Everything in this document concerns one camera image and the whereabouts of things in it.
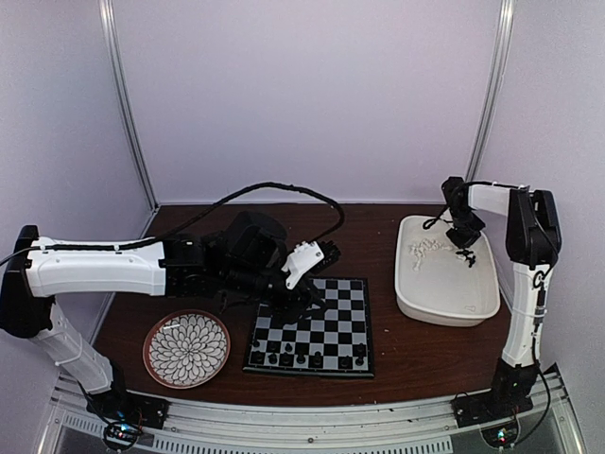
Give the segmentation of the black and grey chessboard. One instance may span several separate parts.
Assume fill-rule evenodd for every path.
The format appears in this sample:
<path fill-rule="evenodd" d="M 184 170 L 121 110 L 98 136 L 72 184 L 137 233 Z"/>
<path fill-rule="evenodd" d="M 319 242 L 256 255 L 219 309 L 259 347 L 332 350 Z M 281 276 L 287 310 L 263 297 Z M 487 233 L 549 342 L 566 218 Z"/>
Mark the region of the black and grey chessboard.
<path fill-rule="evenodd" d="M 247 373 L 271 375 L 313 375 L 334 378 L 367 378 L 375 377 L 372 322 L 368 280 L 365 278 L 320 277 L 314 284 L 323 299 L 326 310 L 320 315 L 312 315 L 294 324 L 277 324 L 270 315 L 267 305 L 258 306 L 256 320 L 251 326 L 250 341 L 244 356 L 242 370 Z M 257 338 L 261 341 L 258 348 L 252 343 Z M 284 347 L 292 345 L 292 351 L 286 353 Z M 359 356 L 356 346 L 363 343 L 367 354 Z M 251 363 L 251 353 L 263 351 L 263 364 Z M 323 355 L 323 368 L 311 369 L 309 356 L 315 352 Z M 268 362 L 268 356 L 278 356 L 276 364 Z M 291 367 L 280 365 L 280 356 L 293 357 Z M 307 358 L 304 367 L 298 367 L 297 355 Z M 338 358 L 350 356 L 353 360 L 352 370 L 339 370 Z M 356 366 L 354 359 L 363 357 L 363 366 Z"/>

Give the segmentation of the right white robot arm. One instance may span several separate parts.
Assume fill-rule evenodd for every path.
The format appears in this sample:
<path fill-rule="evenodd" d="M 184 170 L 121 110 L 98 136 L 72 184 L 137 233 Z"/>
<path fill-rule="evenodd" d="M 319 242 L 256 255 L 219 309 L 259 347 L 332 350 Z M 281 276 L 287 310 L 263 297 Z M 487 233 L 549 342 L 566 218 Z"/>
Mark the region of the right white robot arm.
<path fill-rule="evenodd" d="M 547 292 L 562 248 L 552 192 L 452 176 L 441 190 L 451 216 L 448 239 L 468 250 L 485 223 L 477 210 L 506 218 L 505 247 L 514 276 L 510 330 L 491 388 L 475 400 L 493 417 L 521 409 L 541 372 Z"/>

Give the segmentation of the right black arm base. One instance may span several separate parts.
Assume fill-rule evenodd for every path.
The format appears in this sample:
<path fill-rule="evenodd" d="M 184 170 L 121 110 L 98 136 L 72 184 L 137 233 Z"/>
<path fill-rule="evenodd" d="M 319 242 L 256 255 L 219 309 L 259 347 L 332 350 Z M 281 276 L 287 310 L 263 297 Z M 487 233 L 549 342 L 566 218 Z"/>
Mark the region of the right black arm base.
<path fill-rule="evenodd" d="M 452 410 L 459 428 L 484 425 L 501 419 L 513 418 L 519 413 L 533 409 L 530 397 L 513 401 L 496 401 L 491 392 L 456 395 L 451 401 Z"/>

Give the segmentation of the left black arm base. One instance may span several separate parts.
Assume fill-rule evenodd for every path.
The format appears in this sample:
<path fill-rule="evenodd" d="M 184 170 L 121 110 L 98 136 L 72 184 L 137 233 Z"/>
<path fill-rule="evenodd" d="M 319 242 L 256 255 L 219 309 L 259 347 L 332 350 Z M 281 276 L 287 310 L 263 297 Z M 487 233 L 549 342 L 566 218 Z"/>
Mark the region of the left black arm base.
<path fill-rule="evenodd" d="M 121 422 L 142 428 L 162 429 L 169 410 L 169 402 L 128 391 L 109 390 L 90 394 L 81 389 L 86 399 L 86 410 L 104 422 Z"/>

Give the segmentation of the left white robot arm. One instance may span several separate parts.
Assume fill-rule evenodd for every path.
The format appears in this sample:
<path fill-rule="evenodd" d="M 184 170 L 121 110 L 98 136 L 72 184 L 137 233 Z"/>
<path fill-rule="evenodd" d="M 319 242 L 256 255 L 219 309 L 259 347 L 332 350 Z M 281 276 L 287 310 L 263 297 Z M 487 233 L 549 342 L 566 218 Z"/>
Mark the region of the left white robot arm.
<path fill-rule="evenodd" d="M 285 228 L 262 213 L 241 212 L 223 232 L 170 234 L 132 243 L 70 244 L 25 226 L 8 257 L 1 284 L 1 328 L 37 342 L 71 374 L 87 397 L 116 420 L 136 410 L 119 366 L 100 355 L 66 321 L 60 294 L 137 293 L 212 299 L 234 293 L 271 305 L 283 323 L 320 304 L 306 275 L 326 253 L 316 240 L 289 250 Z"/>

